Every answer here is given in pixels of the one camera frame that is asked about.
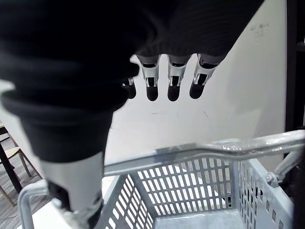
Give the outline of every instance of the robotic finger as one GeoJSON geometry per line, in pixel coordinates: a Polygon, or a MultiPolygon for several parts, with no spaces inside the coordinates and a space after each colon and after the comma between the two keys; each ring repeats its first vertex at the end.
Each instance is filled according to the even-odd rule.
{"type": "Polygon", "coordinates": [[[141,62],[143,77],[146,83],[147,98],[155,101],[158,98],[158,79],[159,79],[159,59],[160,56],[140,56],[137,55],[141,62]]]}
{"type": "Polygon", "coordinates": [[[193,99],[198,99],[202,95],[205,84],[212,77],[216,67],[225,58],[225,56],[211,58],[211,56],[205,54],[198,54],[197,56],[198,61],[190,88],[190,97],[193,99]]]}
{"type": "Polygon", "coordinates": [[[188,56],[168,55],[168,91],[167,97],[170,101],[176,101],[180,94],[180,84],[183,79],[187,62],[190,59],[188,56]]]}

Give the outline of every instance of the basket slot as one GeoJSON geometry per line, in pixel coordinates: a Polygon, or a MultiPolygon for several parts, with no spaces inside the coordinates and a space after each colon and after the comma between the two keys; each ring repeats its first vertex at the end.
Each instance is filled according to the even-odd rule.
{"type": "Polygon", "coordinates": [[[152,229],[153,219],[145,200],[130,175],[120,176],[109,199],[105,200],[99,229],[152,229]]]}
{"type": "Polygon", "coordinates": [[[163,217],[233,208],[231,166],[220,159],[198,158],[133,176],[147,196],[149,211],[163,217]]]}
{"type": "Polygon", "coordinates": [[[292,203],[280,187],[272,188],[266,183],[266,174],[257,159],[238,162],[241,216],[247,229],[288,229],[292,221],[292,203]]]}

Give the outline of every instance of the basket handle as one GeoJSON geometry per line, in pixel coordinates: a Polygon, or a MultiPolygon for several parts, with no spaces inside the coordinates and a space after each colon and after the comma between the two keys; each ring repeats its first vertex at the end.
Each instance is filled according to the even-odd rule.
{"type": "Polygon", "coordinates": [[[113,176],[143,170],[149,167],[173,164],[181,160],[213,157],[247,160],[262,156],[299,151],[305,146],[305,131],[296,130],[244,141],[214,144],[186,144],[153,151],[151,154],[105,165],[104,175],[113,176]]]}

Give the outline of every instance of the wooden chair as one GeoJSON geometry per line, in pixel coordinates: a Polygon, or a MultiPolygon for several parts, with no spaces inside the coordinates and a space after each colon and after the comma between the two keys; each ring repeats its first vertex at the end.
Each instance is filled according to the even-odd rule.
{"type": "MultiPolygon", "coordinates": [[[[9,133],[7,133],[7,135],[9,136],[8,138],[10,138],[15,147],[12,148],[12,149],[8,149],[8,150],[5,150],[5,154],[6,156],[8,157],[8,159],[11,159],[12,157],[16,156],[17,154],[19,155],[20,157],[20,160],[21,160],[21,163],[26,171],[26,173],[28,174],[29,177],[31,177],[31,174],[29,172],[29,169],[27,167],[27,165],[25,164],[25,161],[24,159],[27,160],[27,162],[29,163],[29,165],[33,168],[33,170],[35,171],[35,173],[42,179],[41,175],[39,174],[39,172],[35,169],[35,167],[33,166],[33,164],[29,161],[29,159],[25,156],[25,154],[23,153],[23,151],[18,147],[18,145],[16,144],[15,140],[11,137],[11,135],[9,133]]],[[[4,197],[10,202],[10,204],[12,204],[13,206],[15,206],[15,204],[13,203],[13,201],[10,199],[10,197],[7,195],[7,193],[3,190],[3,188],[0,186],[0,193],[2,193],[4,195],[4,197]]]]}

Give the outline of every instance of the metal handle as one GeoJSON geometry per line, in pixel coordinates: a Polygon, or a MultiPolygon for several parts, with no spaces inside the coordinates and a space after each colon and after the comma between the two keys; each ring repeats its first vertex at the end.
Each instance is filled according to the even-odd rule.
{"type": "Polygon", "coordinates": [[[24,187],[18,196],[18,212],[23,229],[34,229],[34,223],[30,207],[30,198],[48,194],[45,180],[40,180],[34,184],[24,187]]]}
{"type": "Polygon", "coordinates": [[[247,160],[262,156],[299,151],[305,146],[305,131],[296,130],[250,140],[222,144],[186,144],[153,151],[150,155],[105,165],[104,175],[113,176],[162,166],[180,160],[213,157],[230,160],[247,160]]]}

